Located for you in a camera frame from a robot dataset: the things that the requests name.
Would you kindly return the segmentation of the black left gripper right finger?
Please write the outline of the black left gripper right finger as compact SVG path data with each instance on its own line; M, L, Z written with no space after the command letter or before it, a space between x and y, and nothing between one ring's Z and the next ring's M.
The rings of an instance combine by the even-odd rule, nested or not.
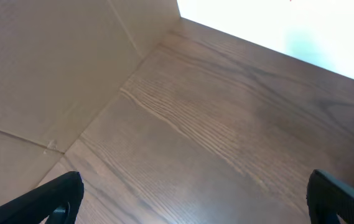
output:
M328 172L313 170L306 199L311 224L354 223L354 188Z

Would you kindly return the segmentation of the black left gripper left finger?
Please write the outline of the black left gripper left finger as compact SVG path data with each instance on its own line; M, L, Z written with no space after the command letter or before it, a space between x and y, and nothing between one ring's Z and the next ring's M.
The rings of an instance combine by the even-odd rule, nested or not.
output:
M0 224L75 223L84 195L79 172L67 172L0 206Z

